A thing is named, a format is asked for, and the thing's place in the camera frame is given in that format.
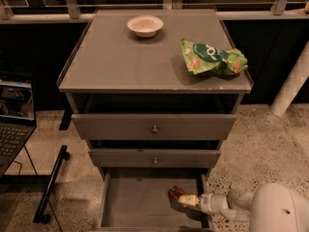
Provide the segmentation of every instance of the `white bowl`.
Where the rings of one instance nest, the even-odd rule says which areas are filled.
[[[152,15],[141,15],[128,21],[127,27],[138,37],[149,38],[163,27],[163,21]]]

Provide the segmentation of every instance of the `speckled floor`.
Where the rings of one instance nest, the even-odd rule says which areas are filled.
[[[49,198],[51,207],[46,207],[51,221],[32,221],[42,188],[17,191],[0,187],[0,231],[89,231],[98,226],[103,180],[73,124],[68,130],[58,130],[62,114],[39,112],[38,128],[27,144],[39,174],[51,172],[62,145],[67,145],[70,152]],[[222,145],[219,162],[211,170],[208,191],[255,191],[264,183],[276,182],[309,198],[308,135],[309,104],[293,104],[281,118],[274,116],[267,105],[241,105],[232,132]],[[24,150],[16,160],[22,163],[21,174],[34,174]],[[19,165],[13,163],[7,174],[18,174],[18,170]],[[248,231],[247,222],[232,222],[221,216],[212,220],[218,232]]]

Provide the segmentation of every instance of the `laptop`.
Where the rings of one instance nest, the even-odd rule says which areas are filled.
[[[0,177],[36,126],[31,76],[0,72]]]

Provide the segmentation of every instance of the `green chip bag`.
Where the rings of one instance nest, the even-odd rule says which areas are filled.
[[[211,72],[234,75],[248,68],[247,59],[236,48],[224,51],[207,44],[182,39],[182,51],[187,69],[194,74]]]

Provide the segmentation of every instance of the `drawer handle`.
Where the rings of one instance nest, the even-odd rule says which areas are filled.
[[[153,134],[158,134],[158,128],[157,128],[156,125],[153,126],[152,132],[153,132]]]
[[[157,164],[158,163],[158,159],[154,158],[153,164]]]

